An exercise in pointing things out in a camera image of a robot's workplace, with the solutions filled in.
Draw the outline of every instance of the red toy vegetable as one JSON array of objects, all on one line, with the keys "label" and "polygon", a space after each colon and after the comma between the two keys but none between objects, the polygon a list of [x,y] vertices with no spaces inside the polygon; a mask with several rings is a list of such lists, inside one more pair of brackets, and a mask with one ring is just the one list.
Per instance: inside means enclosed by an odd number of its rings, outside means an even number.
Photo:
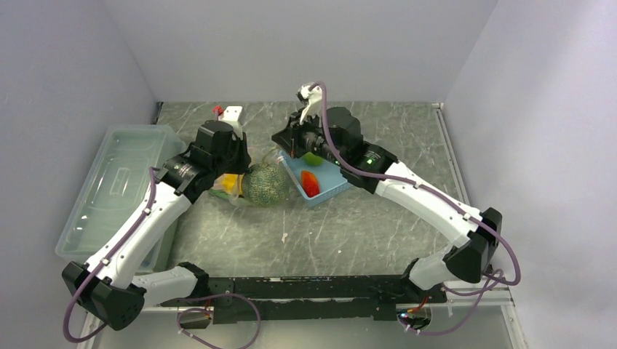
[{"label": "red toy vegetable", "polygon": [[319,182],[317,177],[309,171],[302,171],[300,174],[302,189],[309,198],[319,194]]}]

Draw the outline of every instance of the plastic container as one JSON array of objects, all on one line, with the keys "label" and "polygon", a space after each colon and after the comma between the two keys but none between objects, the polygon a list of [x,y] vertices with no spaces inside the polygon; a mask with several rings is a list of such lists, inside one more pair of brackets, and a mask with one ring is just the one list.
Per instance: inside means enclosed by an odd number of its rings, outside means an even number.
[{"label": "plastic container", "polygon": [[[341,170],[338,166],[328,161],[324,161],[321,165],[313,167],[307,165],[303,159],[292,159],[284,151],[281,151],[279,154],[283,158],[282,163],[289,173],[293,184],[300,194],[302,194],[304,201],[309,207],[321,204],[336,194],[342,193],[353,186],[341,175]],[[312,172],[319,182],[319,194],[312,198],[306,195],[300,184],[300,174],[302,171]]]},{"label": "plastic container", "polygon": [[[120,229],[143,200],[149,167],[160,167],[186,148],[169,126],[112,126],[108,129],[77,202],[56,246],[67,261],[86,262]],[[138,272],[163,270],[176,222],[142,262]]]}]

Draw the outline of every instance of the yellow object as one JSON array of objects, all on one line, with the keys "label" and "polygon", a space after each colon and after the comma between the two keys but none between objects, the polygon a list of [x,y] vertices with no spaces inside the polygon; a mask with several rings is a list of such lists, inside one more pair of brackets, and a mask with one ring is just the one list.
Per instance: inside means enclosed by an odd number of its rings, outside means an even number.
[{"label": "yellow object", "polygon": [[230,174],[230,173],[225,173],[223,175],[223,180],[220,181],[220,184],[223,186],[223,188],[225,189],[225,192],[227,194],[233,194],[234,193],[234,187],[236,186],[236,183],[238,185],[238,195],[242,195],[242,176],[243,174],[239,175],[240,178],[238,178],[237,174]]}]

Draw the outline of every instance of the mesh ball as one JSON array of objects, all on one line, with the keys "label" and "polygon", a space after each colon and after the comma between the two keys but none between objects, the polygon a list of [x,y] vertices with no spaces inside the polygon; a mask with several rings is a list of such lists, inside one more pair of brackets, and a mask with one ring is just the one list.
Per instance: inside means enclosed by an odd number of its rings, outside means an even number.
[{"label": "mesh ball", "polygon": [[289,194],[289,189],[289,176],[281,164],[254,164],[242,178],[242,195],[259,207],[280,204]]}]

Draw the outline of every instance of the translucent lid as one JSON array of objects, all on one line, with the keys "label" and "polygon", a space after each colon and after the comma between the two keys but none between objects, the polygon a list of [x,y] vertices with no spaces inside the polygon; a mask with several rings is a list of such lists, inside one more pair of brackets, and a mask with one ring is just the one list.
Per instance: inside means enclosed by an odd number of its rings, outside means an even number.
[{"label": "translucent lid", "polygon": [[[169,126],[112,126],[81,188],[56,246],[66,260],[85,262],[137,209],[150,180],[148,168],[160,167],[186,145]],[[156,262],[159,241],[140,270]]]}]

